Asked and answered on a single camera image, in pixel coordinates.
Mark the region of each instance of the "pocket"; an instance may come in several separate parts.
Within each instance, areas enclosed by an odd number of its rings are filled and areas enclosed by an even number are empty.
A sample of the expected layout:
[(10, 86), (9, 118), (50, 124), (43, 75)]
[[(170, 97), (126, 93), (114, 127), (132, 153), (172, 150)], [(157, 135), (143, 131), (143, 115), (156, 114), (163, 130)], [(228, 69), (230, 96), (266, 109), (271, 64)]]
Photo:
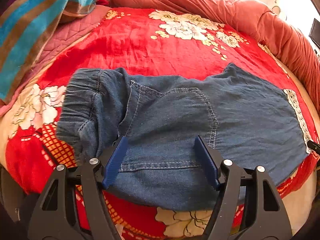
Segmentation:
[(126, 114), (118, 126), (129, 149), (120, 171), (198, 167), (193, 144), (201, 134), (215, 147), (218, 121), (199, 88), (159, 92), (131, 81)]

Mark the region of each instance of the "pink quilted fabric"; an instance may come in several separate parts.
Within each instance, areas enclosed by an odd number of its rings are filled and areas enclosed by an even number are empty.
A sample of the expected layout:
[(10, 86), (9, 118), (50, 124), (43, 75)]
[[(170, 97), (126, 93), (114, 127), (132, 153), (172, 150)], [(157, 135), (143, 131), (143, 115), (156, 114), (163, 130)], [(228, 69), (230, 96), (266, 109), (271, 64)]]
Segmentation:
[(92, 13), (71, 23), (59, 25), (51, 39), (44, 47), (37, 63), (23, 77), (11, 101), (7, 105), (0, 104), (0, 117), (10, 110), (25, 85), (55, 56), (70, 44), (89, 33), (110, 10), (109, 7), (97, 5)]

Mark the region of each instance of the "orange comforter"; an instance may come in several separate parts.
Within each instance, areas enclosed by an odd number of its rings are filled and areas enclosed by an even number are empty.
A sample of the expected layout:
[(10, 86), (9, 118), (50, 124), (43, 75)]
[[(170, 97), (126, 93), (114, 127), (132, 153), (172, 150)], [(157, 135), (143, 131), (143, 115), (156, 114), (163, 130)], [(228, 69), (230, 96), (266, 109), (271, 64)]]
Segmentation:
[(255, 0), (110, 0), (115, 6), (198, 14), (267, 45), (297, 76), (320, 114), (320, 62), (303, 34)]

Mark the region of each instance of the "red floral blanket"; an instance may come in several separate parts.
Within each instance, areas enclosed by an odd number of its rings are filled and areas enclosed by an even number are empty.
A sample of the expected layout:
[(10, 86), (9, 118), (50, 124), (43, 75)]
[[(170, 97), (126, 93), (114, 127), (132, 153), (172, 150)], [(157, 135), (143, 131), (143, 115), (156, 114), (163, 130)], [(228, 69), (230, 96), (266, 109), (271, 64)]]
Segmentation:
[[(203, 80), (221, 73), (230, 62), (286, 89), (304, 139), (319, 141), (312, 117), (294, 82), (246, 34), (198, 15), (116, 8), (108, 12), (84, 41), (60, 55), (23, 99), (10, 125), (7, 168), (26, 192), (41, 192), (57, 164), (76, 165), (73, 149), (55, 137), (55, 130), (66, 85), (78, 68), (124, 67), (131, 75), (174, 74)], [(297, 171), (278, 187), (282, 197), (299, 189), (313, 171), (319, 157), (313, 152), (306, 156)], [(211, 214), (211, 211), (174, 212), (141, 206), (104, 194), (114, 223), (124, 225), (126, 239), (199, 235)], [(81, 187), (76, 198), (81, 226), (89, 228)], [(240, 206), (235, 228), (242, 212)]]

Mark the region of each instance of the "beige mattress edge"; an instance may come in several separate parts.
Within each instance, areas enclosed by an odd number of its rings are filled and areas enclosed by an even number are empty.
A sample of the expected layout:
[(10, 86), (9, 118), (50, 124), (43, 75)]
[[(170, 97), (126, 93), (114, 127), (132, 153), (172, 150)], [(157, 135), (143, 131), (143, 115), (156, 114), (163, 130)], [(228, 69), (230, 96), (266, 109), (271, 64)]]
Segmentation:
[[(75, 45), (76, 43), (82, 41), (88, 34), (84, 35), (83, 37), (79, 38), (77, 41), (75, 41), (73, 44), (71, 44), (69, 47)], [(277, 60), (271, 52), (266, 48), (267, 52), (275, 59)], [(30, 82), (29, 84), (24, 88), (24, 90), (21, 92), (17, 102), (13, 105), (12, 109), (8, 111), (3, 117), (0, 117), (0, 163), (7, 168), (6, 161), (5, 161), (5, 148), (7, 144), (7, 138), (8, 138), (8, 126), (11, 123), (13, 114), (19, 109), (20, 103), (23, 99), (24, 94), (28, 94), (33, 85), (36, 83), (38, 78), (42, 75), (42, 73), (48, 69), (52, 63), (55, 61), (55, 58), (49, 62), (46, 67), (44, 67)], [(277, 60), (279, 64), (282, 65), (282, 67), (288, 72), (289, 76), (292, 78), (292, 80), (297, 85), (303, 100), (305, 101), (311, 116), (314, 120), (316, 130), (318, 134), (320, 134), (320, 118), (317, 114), (316, 108), (313, 105), (307, 91), (303, 87), (303, 85), (300, 83), (298, 78), (279, 60)], [(302, 187), (287, 195), (284, 199), (284, 206), (287, 210), (292, 233), (295, 234), (307, 221), (307, 218), (309, 216), (309, 212), (311, 209), (311, 205), (313, 202), (313, 199), (315, 197), (316, 193), (316, 172), (313, 172), (308, 180), (302, 185)]]

